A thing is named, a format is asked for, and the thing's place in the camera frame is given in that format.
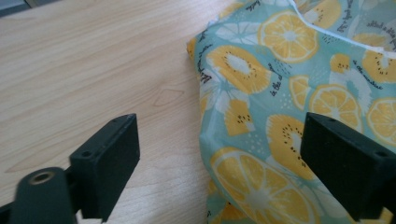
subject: kiwi slice print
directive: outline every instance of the kiwi slice print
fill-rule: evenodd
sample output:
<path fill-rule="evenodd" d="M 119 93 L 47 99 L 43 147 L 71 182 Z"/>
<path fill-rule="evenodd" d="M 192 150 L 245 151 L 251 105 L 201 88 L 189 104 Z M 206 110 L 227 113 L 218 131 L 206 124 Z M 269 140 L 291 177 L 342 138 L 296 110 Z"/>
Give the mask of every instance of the kiwi slice print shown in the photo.
<path fill-rule="evenodd" d="M 330 69 L 336 73 L 344 73 L 349 70 L 349 57 L 342 53 L 334 54 L 330 59 Z"/>
<path fill-rule="evenodd" d="M 286 115 L 272 115 L 267 119 L 266 133 L 274 159 L 304 179 L 312 179 L 314 173 L 300 155 L 304 125 Z"/>
<path fill-rule="evenodd" d="M 363 68 L 376 82 L 396 82 L 396 59 L 367 50 L 362 60 Z"/>
<path fill-rule="evenodd" d="M 231 100 L 224 116 L 228 135 L 234 136 L 249 133 L 255 130 L 253 118 L 248 111 L 248 104 L 241 100 Z"/>
<path fill-rule="evenodd" d="M 244 93 L 263 91 L 270 83 L 271 71 L 245 49 L 221 46 L 211 51 L 207 58 L 213 67 L 219 69 L 228 81 Z"/>
<path fill-rule="evenodd" d="M 324 0 L 304 14 L 304 18 L 324 29 L 331 27 L 341 16 L 338 0 Z"/>

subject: fabric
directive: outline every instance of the fabric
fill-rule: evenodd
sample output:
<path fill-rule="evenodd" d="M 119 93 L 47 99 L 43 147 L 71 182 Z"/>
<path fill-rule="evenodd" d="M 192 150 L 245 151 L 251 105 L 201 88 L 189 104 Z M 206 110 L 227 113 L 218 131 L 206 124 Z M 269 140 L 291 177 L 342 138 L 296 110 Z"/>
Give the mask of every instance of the fabric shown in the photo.
<path fill-rule="evenodd" d="M 393 0 L 235 2 L 189 42 L 209 223 L 354 223 L 300 157 L 304 118 L 396 152 L 395 12 Z"/>

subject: wooden table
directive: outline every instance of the wooden table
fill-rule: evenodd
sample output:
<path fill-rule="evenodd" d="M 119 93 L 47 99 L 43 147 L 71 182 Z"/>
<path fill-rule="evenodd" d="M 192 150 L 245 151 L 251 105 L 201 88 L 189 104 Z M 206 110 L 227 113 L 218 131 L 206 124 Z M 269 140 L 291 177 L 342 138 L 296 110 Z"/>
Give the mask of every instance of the wooden table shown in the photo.
<path fill-rule="evenodd" d="M 108 223 L 205 223 L 185 48 L 232 1 L 63 0 L 0 19 L 0 204 L 25 175 L 68 167 L 109 120 L 136 113 L 141 161 Z"/>

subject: crumpled cloth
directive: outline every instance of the crumpled cloth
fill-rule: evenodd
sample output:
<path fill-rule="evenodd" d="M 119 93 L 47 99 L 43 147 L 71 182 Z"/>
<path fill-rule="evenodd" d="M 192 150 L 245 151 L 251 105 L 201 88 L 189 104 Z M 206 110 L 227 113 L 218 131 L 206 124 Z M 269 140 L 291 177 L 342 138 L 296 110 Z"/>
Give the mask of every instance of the crumpled cloth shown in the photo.
<path fill-rule="evenodd" d="M 355 223 L 300 157 L 304 118 L 338 119 L 396 151 L 395 8 L 240 1 L 188 43 L 212 178 L 208 223 Z"/>

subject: teal fabric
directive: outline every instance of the teal fabric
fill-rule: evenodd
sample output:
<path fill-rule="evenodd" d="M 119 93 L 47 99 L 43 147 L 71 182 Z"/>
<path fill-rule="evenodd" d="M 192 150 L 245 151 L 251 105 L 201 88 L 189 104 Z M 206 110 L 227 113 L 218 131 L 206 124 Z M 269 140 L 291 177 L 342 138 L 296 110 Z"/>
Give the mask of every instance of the teal fabric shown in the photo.
<path fill-rule="evenodd" d="M 189 43 L 216 189 L 209 223 L 353 223 L 301 160 L 301 133 L 310 111 L 396 152 L 395 11 L 383 0 L 244 1 Z"/>

